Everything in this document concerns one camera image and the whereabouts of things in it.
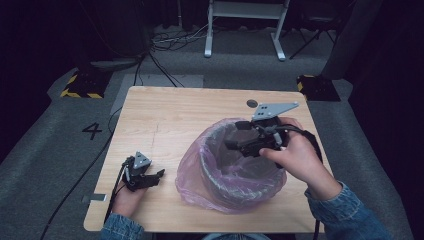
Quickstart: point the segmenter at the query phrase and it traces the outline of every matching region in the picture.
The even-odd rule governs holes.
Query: jacket sleeve
[[[340,184],[340,194],[327,201],[315,200],[305,192],[312,215],[324,224],[327,239],[392,239],[375,214],[348,186]]]
[[[111,213],[100,232],[101,240],[140,240],[144,229],[124,216]]]

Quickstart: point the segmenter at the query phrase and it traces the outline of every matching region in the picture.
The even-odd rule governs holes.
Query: black floor mat
[[[65,89],[61,93],[61,97],[77,97],[77,98],[104,98],[104,93],[113,72],[95,71],[92,73],[82,73],[76,71]]]
[[[321,76],[301,75],[297,77],[297,88],[307,101],[340,102],[331,80]]]

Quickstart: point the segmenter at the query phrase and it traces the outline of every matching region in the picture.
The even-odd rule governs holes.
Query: pink plastic bag
[[[228,150],[224,140],[245,141],[256,131],[238,131],[235,122],[223,119],[206,129],[180,162],[175,184],[183,201],[225,213],[253,210],[279,192],[287,180],[284,169],[263,157],[243,157]]]

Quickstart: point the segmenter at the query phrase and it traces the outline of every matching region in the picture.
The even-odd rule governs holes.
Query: cable
[[[108,206],[108,208],[107,208],[106,216],[105,216],[105,220],[104,220],[104,222],[103,222],[103,223],[105,223],[105,222],[106,222],[106,220],[109,218],[109,215],[110,215],[110,213],[112,212],[113,204],[115,203],[116,195],[117,195],[117,194],[118,194],[118,192],[122,189],[122,188],[120,188],[120,189],[118,190],[118,192],[116,191],[116,188],[118,187],[119,181],[121,180],[121,175],[122,175],[122,172],[124,171],[124,168],[125,168],[125,165],[124,165],[124,164],[122,164],[121,169],[119,170],[118,177],[116,178],[116,181],[115,181],[115,186],[113,187],[113,190],[112,190],[112,195],[110,196],[109,206]]]
[[[187,46],[189,43],[193,43],[193,42],[195,42],[195,41],[197,41],[201,38],[205,38],[207,35],[202,35],[202,36],[199,36],[199,37],[197,37],[196,35],[199,34],[200,32],[203,32],[204,31],[203,29],[206,28],[207,26],[208,26],[208,24],[204,25],[203,27],[201,27],[200,29],[198,29],[194,33],[187,33],[186,32],[186,34],[183,35],[183,36],[178,36],[178,34],[181,32],[181,31],[178,31],[177,34],[175,34],[172,38],[169,38],[169,37],[162,38],[162,35],[168,36],[169,32],[168,33],[159,33],[152,39],[153,48],[155,50],[158,50],[158,51],[168,51],[168,50],[176,51],[176,50],[179,50],[179,49]],[[155,38],[157,36],[161,36],[161,38],[155,41]],[[166,43],[166,42],[169,42],[168,47],[162,47],[162,46],[157,45],[158,43]],[[172,47],[175,46],[176,44],[183,44],[183,45],[173,49]]]
[[[140,69],[140,65],[141,65],[141,62],[139,62],[139,63],[138,63],[137,69],[135,70],[133,86],[135,86],[135,84],[137,83],[137,74],[138,74],[138,70]]]
[[[143,79],[141,78],[141,75],[140,74],[138,74],[138,78],[140,79],[140,82],[141,82],[141,85],[140,86],[144,86],[144,82],[143,82]]]
[[[171,83],[174,85],[174,87],[177,87],[177,85],[174,83],[174,81],[171,79],[173,78],[176,82],[178,82],[182,87],[184,87],[184,85],[178,81],[175,77],[173,77],[172,75],[170,75],[166,69],[160,65],[159,61],[152,55],[152,53],[149,53],[150,57],[152,58],[153,62],[155,63],[155,65],[159,68],[159,70],[161,70],[161,72],[169,79],[169,81],[171,81]]]
[[[43,234],[41,235],[40,240],[44,239],[44,236],[46,235],[46,232],[48,230],[48,228],[50,227],[50,224],[52,223],[54,217],[56,216],[56,214],[59,212],[59,209],[62,207],[63,203],[66,201],[66,199],[71,195],[71,193],[74,191],[74,189],[78,186],[78,184],[81,182],[81,180],[84,178],[84,176],[87,174],[87,172],[93,167],[93,165],[97,162],[97,160],[100,158],[100,156],[102,155],[102,153],[104,152],[104,150],[107,148],[108,144],[110,143],[111,139],[112,139],[113,133],[110,134],[109,138],[107,139],[105,145],[102,147],[101,151],[99,152],[99,154],[96,156],[96,158],[90,163],[90,165],[88,166],[88,168],[83,172],[83,174],[80,176],[80,178],[76,181],[76,183],[72,186],[72,188],[68,191],[68,193],[66,194],[66,196],[62,199],[62,201],[59,203],[59,205],[56,207],[55,211],[53,212],[53,214],[50,216],[50,219],[48,221],[48,223],[46,224],[46,226],[44,227],[44,231]]]
[[[125,187],[125,185],[122,185],[119,189],[118,189],[118,191],[116,191],[116,194],[118,194],[123,188]]]
[[[318,239],[319,225],[320,225],[320,221],[319,220],[315,220],[315,231],[314,231],[314,236],[313,236],[312,240],[317,240]]]
[[[119,111],[121,111],[122,107],[118,108],[109,118],[109,122],[107,123],[107,128],[109,129],[109,133],[112,134],[115,130],[110,129],[110,122],[112,121],[112,117]]]

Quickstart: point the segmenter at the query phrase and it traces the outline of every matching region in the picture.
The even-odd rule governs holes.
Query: wooden table
[[[85,229],[102,228],[121,164],[141,151],[153,161],[148,174],[166,169],[159,186],[147,191],[133,216],[148,232],[313,232],[315,219],[303,194],[306,184],[290,174],[275,197],[247,214],[229,215],[187,205],[176,190],[179,162],[193,141],[224,118],[250,120],[255,109],[247,106],[249,99],[258,103],[297,101],[299,107],[281,116],[298,119],[321,144],[305,99],[298,92],[131,87],[94,191],[107,194],[107,199],[91,201]],[[323,159],[330,169],[324,151]]]

